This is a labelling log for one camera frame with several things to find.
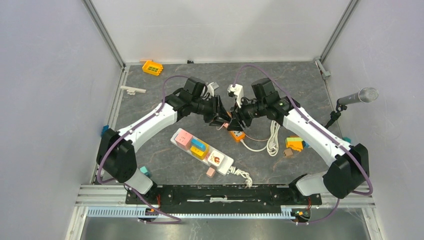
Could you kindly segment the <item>pink charger with cable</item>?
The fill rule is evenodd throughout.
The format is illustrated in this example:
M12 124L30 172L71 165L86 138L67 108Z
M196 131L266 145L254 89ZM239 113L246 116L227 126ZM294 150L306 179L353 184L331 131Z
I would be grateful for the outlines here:
M219 131L221 129L225 129L229 132L230 136L236 143L241 143L244 139L250 139L256 142L265 142L269 140L269 137L265 139L257 139L247 135L242 128L232 127L229 123L223 123L221 126L217 126L216 130Z

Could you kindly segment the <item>orange power strip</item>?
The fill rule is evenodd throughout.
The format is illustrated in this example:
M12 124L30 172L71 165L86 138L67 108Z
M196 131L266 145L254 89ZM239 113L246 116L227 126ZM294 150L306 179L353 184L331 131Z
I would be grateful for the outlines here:
M243 131L229 131L229 134L236 143L239 143L241 140L243 140L246 137Z

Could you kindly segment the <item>blue rounded adapter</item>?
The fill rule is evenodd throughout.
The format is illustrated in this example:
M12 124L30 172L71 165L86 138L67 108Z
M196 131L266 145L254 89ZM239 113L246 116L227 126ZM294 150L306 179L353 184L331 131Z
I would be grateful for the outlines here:
M203 141L201 141L197 138L191 139L191 146L202 151L202 152L204 152L207 148L207 145Z

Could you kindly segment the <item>white cube adapter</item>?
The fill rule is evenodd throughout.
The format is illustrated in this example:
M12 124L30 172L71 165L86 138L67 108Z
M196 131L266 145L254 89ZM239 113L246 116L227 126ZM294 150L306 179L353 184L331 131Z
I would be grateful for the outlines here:
M207 162L212 166L219 167L224 158L225 155L222 152L218 150L212 150L208 155Z

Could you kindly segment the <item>white multicolour power strip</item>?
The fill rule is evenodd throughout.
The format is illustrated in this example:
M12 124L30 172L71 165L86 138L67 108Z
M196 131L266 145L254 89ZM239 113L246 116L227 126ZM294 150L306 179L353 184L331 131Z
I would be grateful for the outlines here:
M233 166L234 159L232 157L182 128L179 128L173 134L170 142L223 176L227 175L230 172L230 167Z

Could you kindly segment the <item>yellow cube socket adapter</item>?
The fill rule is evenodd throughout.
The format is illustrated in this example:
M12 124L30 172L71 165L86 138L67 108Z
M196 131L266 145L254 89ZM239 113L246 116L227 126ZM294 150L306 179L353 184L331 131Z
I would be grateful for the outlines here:
M205 151L200 151L200 150L198 150L198 149L196 149L196 148L194 148L192 146L190 147L191 154L195 158L197 158L198 160L203 161L207 157L207 155L208 155L208 153L210 151L210 146L207 143L205 143L205 144L206 144L206 150Z

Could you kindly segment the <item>pink cube socket adapter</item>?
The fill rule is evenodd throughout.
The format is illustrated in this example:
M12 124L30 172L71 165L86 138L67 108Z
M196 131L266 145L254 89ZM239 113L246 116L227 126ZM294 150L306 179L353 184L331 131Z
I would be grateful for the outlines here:
M176 135L176 137L174 138L176 145L184 149L185 151L191 148L192 139L193 139L193 135L184 129L181 129L179 133Z

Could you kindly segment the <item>small pink plug adapter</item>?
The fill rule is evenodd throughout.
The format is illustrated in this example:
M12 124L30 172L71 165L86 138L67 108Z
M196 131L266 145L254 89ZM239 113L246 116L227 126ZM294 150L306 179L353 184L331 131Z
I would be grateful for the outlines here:
M210 166L208 170L206 171L206 176L211 179L214 177L215 174L216 174L216 168L213 166Z

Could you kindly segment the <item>wooden letter cube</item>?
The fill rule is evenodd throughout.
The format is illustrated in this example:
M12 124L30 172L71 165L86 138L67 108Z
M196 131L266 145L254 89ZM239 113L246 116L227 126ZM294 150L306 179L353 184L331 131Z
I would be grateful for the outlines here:
M294 156L294 152L291 148L287 148L283 151L283 155L285 158L292 158Z

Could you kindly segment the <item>colourful toy block stack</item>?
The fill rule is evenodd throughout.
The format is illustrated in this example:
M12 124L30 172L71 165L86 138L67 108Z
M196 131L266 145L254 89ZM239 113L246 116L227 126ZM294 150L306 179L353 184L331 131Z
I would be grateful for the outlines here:
M301 152L305 146L305 141L299 136L289 136L285 139L285 146L288 149Z

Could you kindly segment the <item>grey microphone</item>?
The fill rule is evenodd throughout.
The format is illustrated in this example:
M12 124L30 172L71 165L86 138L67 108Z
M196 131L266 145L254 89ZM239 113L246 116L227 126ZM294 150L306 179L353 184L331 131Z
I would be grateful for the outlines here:
M379 97L379 91L374 87L362 88L359 92L353 93L337 100L337 103L342 106L347 106L356 103L371 103Z

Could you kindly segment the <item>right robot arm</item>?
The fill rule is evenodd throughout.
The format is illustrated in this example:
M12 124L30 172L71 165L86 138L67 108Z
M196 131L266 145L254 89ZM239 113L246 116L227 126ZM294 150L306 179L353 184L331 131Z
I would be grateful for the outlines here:
M310 195L322 193L343 199L350 193L359 194L357 187L362 183L369 187L362 195L372 194L369 154L365 146L351 145L335 136L290 96L281 97L269 78L257 80L251 87L255 95L252 100L245 98L240 84L233 83L227 88L228 95L235 98L228 129L242 131L253 119L267 117L309 144L328 166L327 171L306 174L294 181L295 187L288 191L293 203L302 204Z

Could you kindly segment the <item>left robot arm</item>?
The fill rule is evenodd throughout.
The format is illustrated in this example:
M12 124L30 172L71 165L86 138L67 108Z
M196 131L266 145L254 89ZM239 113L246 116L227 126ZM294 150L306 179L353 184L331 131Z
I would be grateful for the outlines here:
M202 97L206 84L197 77L187 77L185 85L172 94L163 95L161 103L150 113L118 131L107 129L100 141L96 163L113 180L138 192L145 204L157 198L154 182L138 170L136 152L161 130L190 114L203 116L210 126L231 121L218 95Z

